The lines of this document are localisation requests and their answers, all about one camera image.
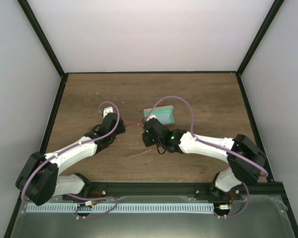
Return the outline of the light blue cleaning cloth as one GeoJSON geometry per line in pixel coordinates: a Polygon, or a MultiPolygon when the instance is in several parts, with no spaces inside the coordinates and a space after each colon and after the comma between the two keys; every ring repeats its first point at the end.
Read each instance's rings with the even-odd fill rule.
{"type": "Polygon", "coordinates": [[[174,123],[174,117],[172,113],[158,113],[154,115],[156,116],[156,119],[159,120],[159,122],[163,125],[174,123]]]}

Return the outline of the red transparent sunglasses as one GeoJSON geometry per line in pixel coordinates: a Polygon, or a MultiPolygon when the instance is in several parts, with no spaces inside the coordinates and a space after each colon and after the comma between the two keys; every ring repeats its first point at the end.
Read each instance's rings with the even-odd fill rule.
{"type": "MultiPolygon", "coordinates": [[[[134,123],[134,124],[132,124],[132,125],[130,125],[130,126],[127,126],[127,127],[126,127],[126,130],[129,129],[129,128],[132,128],[132,127],[136,127],[136,126],[138,126],[138,127],[141,128],[141,130],[142,130],[142,131],[141,131],[141,139],[143,140],[142,135],[143,135],[143,133],[145,132],[145,129],[144,129],[144,123],[143,123],[142,121],[137,122],[137,123],[134,123]]],[[[138,154],[135,154],[135,155],[131,155],[131,156],[129,156],[129,157],[130,157],[130,158],[133,158],[133,157],[137,157],[137,156],[140,156],[140,155],[144,155],[144,154],[146,154],[146,153],[148,153],[148,152],[150,152],[150,151],[152,151],[152,150],[153,150],[153,146],[150,146],[148,150],[146,150],[146,151],[144,151],[144,152],[141,152],[141,153],[138,153],[138,154]]]]}

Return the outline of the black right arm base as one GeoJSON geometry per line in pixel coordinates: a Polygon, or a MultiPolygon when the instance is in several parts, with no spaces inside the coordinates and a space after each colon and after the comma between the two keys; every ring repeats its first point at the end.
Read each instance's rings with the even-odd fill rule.
{"type": "Polygon", "coordinates": [[[212,182],[196,183],[194,185],[194,198],[208,201],[209,203],[229,202],[232,200],[235,196],[231,191],[224,192],[215,186],[216,178],[214,177],[212,182]]]}

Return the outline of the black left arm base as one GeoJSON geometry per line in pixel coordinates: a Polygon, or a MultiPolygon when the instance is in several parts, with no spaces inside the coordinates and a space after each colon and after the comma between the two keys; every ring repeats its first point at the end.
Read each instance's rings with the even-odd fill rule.
{"type": "Polygon", "coordinates": [[[62,196],[64,200],[77,200],[77,201],[102,201],[106,197],[102,196],[98,191],[93,190],[93,183],[87,183],[84,185],[81,192],[78,194],[65,194],[62,196]]]}

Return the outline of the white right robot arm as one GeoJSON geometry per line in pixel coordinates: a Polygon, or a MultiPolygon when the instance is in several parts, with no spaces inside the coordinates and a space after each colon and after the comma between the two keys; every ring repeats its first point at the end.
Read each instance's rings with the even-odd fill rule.
{"type": "Polygon", "coordinates": [[[198,154],[227,163],[229,168],[219,172],[211,186],[211,195],[217,200],[242,183],[255,185],[262,174],[267,174],[265,153],[243,134],[235,138],[200,136],[182,129],[170,130],[152,116],[144,121],[142,137],[146,147],[155,145],[164,152],[198,154]]]}

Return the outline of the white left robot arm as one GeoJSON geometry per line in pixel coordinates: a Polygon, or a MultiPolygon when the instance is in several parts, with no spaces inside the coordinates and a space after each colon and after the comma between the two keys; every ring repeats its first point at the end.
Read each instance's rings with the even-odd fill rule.
{"type": "Polygon", "coordinates": [[[123,120],[116,113],[108,113],[101,124],[77,142],[52,153],[31,154],[15,182],[16,188],[38,206],[62,195],[87,200],[91,196],[91,181],[80,173],[64,176],[62,172],[104,150],[125,131],[123,120]]]}

